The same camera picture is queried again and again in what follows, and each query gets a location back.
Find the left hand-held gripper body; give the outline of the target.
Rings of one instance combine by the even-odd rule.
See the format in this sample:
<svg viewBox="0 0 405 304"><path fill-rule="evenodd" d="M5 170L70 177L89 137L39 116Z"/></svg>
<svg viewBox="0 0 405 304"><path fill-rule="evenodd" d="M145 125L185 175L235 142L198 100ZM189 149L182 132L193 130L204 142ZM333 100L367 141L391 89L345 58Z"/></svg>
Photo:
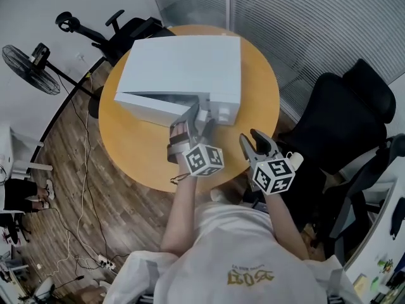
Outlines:
<svg viewBox="0 0 405 304"><path fill-rule="evenodd" d="M167 146L167 159L178 165L179 176L209 177L224 168L223 151L211 144L211 137L202 137L194 124L188 124L189 141Z"/></svg>

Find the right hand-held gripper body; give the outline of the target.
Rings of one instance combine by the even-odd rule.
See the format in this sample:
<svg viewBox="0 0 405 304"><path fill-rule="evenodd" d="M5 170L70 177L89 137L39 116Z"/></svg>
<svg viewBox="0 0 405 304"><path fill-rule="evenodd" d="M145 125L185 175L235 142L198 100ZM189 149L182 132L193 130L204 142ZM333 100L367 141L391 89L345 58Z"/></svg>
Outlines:
<svg viewBox="0 0 405 304"><path fill-rule="evenodd" d="M259 154L249 151L249 183L252 191L264 195L280 194L289 189L295 177L295 168L280 151Z"/></svg>

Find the person's left hand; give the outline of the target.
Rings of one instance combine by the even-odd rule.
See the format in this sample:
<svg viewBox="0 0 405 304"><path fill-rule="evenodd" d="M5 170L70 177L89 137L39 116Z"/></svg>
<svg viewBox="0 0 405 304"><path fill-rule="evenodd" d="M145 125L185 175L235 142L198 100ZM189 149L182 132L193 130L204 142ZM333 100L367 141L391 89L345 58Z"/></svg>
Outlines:
<svg viewBox="0 0 405 304"><path fill-rule="evenodd" d="M189 141L188 126L185 122L175 124L170 133L170 144L176 145L186 143Z"/></svg>

